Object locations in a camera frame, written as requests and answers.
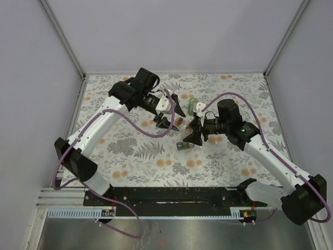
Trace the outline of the grey weekly pill organizer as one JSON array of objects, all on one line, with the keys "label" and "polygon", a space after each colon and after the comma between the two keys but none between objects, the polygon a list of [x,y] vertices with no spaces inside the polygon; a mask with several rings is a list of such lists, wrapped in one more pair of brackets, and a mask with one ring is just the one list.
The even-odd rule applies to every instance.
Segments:
[{"label": "grey weekly pill organizer", "polygon": [[192,149],[194,147],[195,147],[195,145],[193,143],[189,143],[189,142],[178,142],[176,144],[176,148],[178,151],[188,150],[188,149]]}]

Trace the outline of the green bottle cap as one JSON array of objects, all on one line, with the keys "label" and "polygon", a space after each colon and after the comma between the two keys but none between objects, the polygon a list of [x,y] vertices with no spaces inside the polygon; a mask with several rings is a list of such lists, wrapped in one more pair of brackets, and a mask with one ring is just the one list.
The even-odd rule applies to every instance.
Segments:
[{"label": "green bottle cap", "polygon": [[189,100],[188,100],[188,106],[192,106],[194,103],[198,103],[199,102],[199,99],[198,98],[195,98],[195,97],[191,97]]}]

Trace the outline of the clear pill bottle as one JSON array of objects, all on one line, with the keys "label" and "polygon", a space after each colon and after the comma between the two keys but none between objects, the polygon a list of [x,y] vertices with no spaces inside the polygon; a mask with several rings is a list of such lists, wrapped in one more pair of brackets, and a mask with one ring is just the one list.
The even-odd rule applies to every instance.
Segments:
[{"label": "clear pill bottle", "polygon": [[181,134],[181,139],[183,140],[185,137],[191,135],[193,132],[192,127],[189,124],[183,124],[180,127],[180,134]]}]

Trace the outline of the green pill bottle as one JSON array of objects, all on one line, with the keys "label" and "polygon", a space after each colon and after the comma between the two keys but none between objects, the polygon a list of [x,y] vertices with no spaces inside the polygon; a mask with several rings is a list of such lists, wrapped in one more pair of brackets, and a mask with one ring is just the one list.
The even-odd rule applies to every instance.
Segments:
[{"label": "green pill bottle", "polygon": [[188,113],[189,116],[193,116],[194,111],[193,111],[193,106],[192,106],[192,105],[189,105],[189,106],[188,106],[188,111],[187,111],[187,113]]}]

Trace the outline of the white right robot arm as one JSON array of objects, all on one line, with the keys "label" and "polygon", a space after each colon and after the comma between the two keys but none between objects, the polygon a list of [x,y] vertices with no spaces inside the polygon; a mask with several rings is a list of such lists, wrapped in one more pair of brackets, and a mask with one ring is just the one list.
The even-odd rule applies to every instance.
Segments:
[{"label": "white right robot arm", "polygon": [[232,99],[218,102],[219,115],[213,119],[206,117],[205,107],[204,103],[192,102],[193,119],[189,124],[192,133],[183,140],[201,146],[210,135],[223,134],[230,143],[256,159],[280,183],[280,186],[266,185],[249,178],[237,187],[239,204],[265,203],[282,210],[290,221],[299,226],[325,208],[325,178],[320,174],[310,175],[276,152],[256,125],[243,121],[239,107]]}]

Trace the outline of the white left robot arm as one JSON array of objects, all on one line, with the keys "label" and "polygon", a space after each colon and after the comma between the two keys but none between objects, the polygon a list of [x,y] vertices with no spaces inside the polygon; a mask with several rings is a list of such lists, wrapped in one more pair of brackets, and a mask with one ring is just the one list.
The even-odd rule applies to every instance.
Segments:
[{"label": "white left robot arm", "polygon": [[[89,157],[111,127],[123,118],[141,134],[150,138],[162,138],[174,129],[173,123],[177,115],[186,116],[177,94],[164,89],[160,97],[156,96],[159,83],[160,78],[156,74],[140,68],[136,76],[112,86],[102,105],[84,126],[67,139],[58,138],[54,144],[59,158],[57,167],[64,166],[70,171],[76,180],[95,194],[95,200],[102,206],[112,202],[112,186],[98,172],[98,166]],[[137,107],[155,115],[156,125],[165,127],[166,130],[161,134],[150,134],[137,126],[127,117]]]}]

